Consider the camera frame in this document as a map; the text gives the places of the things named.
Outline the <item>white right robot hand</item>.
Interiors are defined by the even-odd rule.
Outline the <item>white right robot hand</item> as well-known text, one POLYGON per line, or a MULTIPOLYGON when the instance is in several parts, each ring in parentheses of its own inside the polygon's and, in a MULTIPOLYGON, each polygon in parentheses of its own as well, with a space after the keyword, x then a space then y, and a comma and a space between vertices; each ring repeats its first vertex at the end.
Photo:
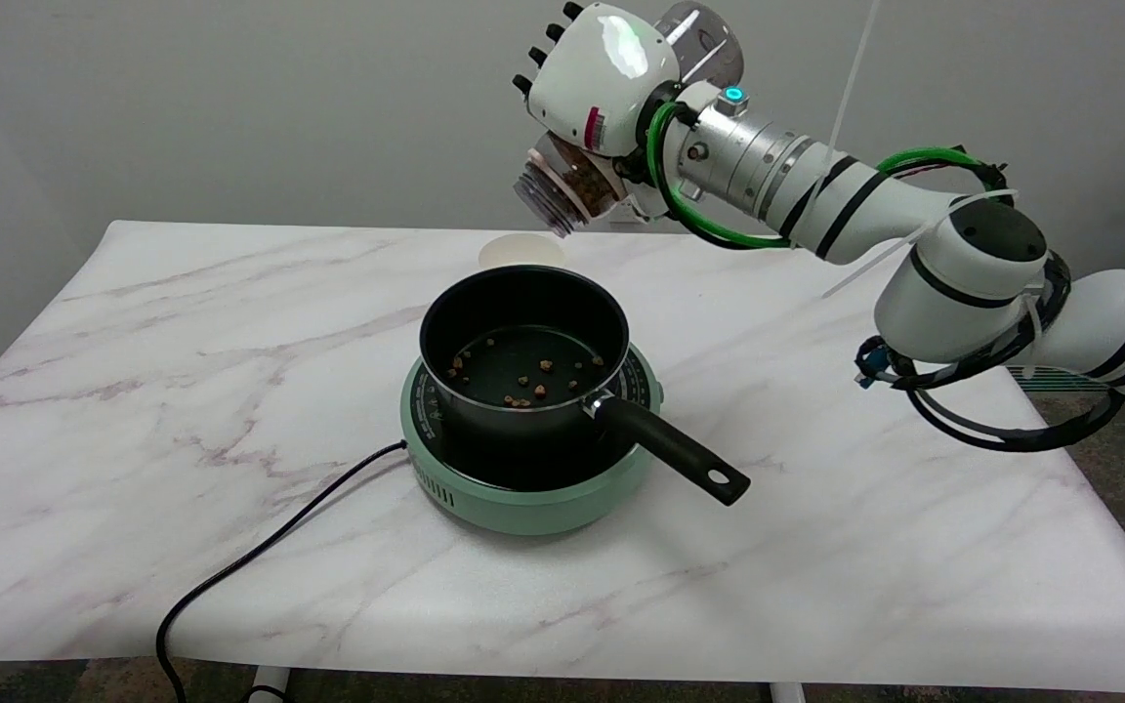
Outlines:
POLYGON ((534 79, 514 79, 528 116, 544 129, 514 191, 559 237, 626 200, 616 164, 644 156, 642 115, 657 89, 682 76, 668 40, 637 15, 608 3, 566 3, 565 16, 567 26, 546 27, 554 49, 528 52, 534 79))

